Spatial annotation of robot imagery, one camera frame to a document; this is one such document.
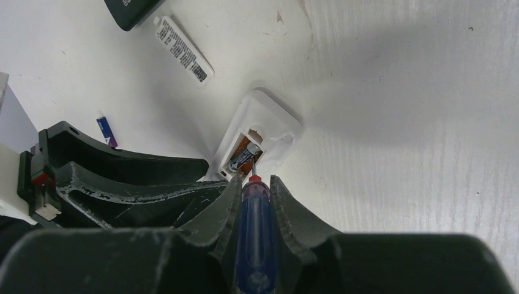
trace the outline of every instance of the blue battery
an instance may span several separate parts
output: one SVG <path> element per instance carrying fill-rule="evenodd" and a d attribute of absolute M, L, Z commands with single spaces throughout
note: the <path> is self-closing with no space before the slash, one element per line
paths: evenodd
<path fill-rule="evenodd" d="M 97 124 L 101 128 L 101 132 L 103 133 L 103 136 L 105 137 L 106 143 L 113 148 L 116 148 L 117 141 L 115 140 L 115 137 L 112 133 L 112 130 L 110 129 L 110 125 L 108 124 L 108 121 L 106 120 L 106 117 L 101 117 L 97 119 Z"/>

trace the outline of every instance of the table surface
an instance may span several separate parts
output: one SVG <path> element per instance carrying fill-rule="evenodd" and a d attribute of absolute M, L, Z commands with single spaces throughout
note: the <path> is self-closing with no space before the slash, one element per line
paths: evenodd
<path fill-rule="evenodd" d="M 460 232 L 519 283 L 519 15 L 510 0 L 168 0 L 215 70 L 203 88 L 103 1 L 1 0 L 0 70 L 37 129 L 210 160 L 268 91 L 305 133 L 277 174 L 345 232 Z"/>

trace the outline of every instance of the gray surface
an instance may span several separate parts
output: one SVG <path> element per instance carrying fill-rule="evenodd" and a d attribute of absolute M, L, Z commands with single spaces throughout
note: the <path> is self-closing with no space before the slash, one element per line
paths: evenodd
<path fill-rule="evenodd" d="M 0 98 L 0 142 L 15 150 L 29 150 L 38 142 L 38 132 L 9 85 Z"/>

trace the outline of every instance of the white plastic device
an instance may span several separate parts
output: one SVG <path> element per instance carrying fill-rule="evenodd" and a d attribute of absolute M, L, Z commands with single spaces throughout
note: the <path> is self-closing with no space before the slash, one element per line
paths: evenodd
<path fill-rule="evenodd" d="M 257 175 L 268 179 L 285 160 L 301 137 L 301 123 L 265 93 L 254 90 L 240 103 L 216 151 L 205 180 L 226 179 L 234 174 L 228 166 L 244 137 L 256 144 L 262 155 L 256 164 Z"/>
<path fill-rule="evenodd" d="M 155 17 L 153 22 L 159 26 L 155 35 L 160 43 L 183 68 L 189 71 L 189 75 L 199 85 L 205 85 L 214 77 L 214 69 L 170 17 Z"/>

